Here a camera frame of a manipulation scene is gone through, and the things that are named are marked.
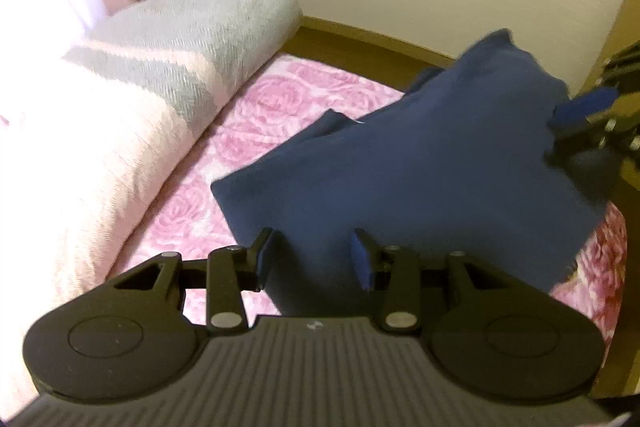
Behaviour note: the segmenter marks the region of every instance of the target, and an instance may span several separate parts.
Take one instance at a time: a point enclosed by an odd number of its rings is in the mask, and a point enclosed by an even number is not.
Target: navy blue cloth
[[[615,87],[597,87],[556,108],[549,120],[551,129],[562,129],[586,123],[586,119],[610,108],[620,96]]]
[[[350,262],[357,227],[424,257],[464,250],[548,291],[602,219],[616,173],[591,155],[589,185],[603,190],[586,195],[545,164],[546,122],[567,99],[500,30],[364,123],[328,111],[211,188],[239,243],[262,227],[287,237],[267,283],[285,314],[371,311]]]

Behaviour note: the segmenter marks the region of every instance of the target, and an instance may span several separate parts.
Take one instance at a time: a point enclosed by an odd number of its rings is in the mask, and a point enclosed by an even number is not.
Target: pink floral bedsheet
[[[142,222],[127,240],[112,274],[161,251],[206,258],[235,240],[209,185],[248,165],[332,108],[357,119],[402,94],[357,74],[325,64],[279,55],[239,92],[204,132],[164,184]],[[606,219],[577,254],[577,270],[552,294],[590,317],[609,341],[620,310],[626,261],[626,229],[613,204]],[[277,314],[266,293],[243,295],[249,320]],[[184,315],[202,324],[204,290],[188,291]]]

